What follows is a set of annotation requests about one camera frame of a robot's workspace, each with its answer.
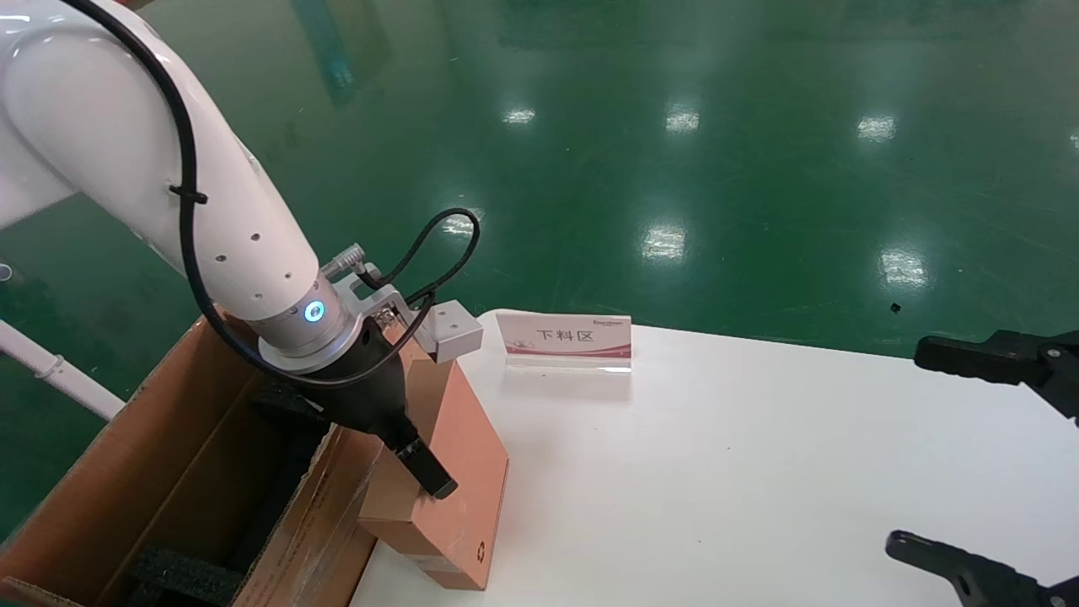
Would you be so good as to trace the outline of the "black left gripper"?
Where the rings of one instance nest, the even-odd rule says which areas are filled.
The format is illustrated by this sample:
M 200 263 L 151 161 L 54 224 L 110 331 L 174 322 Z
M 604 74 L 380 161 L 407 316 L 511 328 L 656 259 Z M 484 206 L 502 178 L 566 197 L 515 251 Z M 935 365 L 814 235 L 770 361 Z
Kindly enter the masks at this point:
M 298 384 L 320 415 L 341 427 L 373 434 L 392 450 L 420 488 L 437 500 L 459 487 L 407 414 L 407 388 L 400 353 L 415 331 L 390 342 L 375 321 L 363 321 L 361 333 L 331 365 L 309 373 Z

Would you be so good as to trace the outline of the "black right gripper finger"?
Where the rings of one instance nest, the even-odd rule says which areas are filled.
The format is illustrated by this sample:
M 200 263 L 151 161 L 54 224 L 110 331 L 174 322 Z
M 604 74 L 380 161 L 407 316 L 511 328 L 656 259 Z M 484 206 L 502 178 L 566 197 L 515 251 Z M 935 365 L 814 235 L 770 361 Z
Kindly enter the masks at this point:
M 1076 606 L 1078 577 L 1042 585 L 1003 562 L 909 532 L 888 534 L 887 556 L 943 577 L 964 606 Z
M 1078 331 L 1036 336 L 998 330 L 982 342 L 925 336 L 915 365 L 992 384 L 1027 385 L 1066 419 L 1078 419 Z

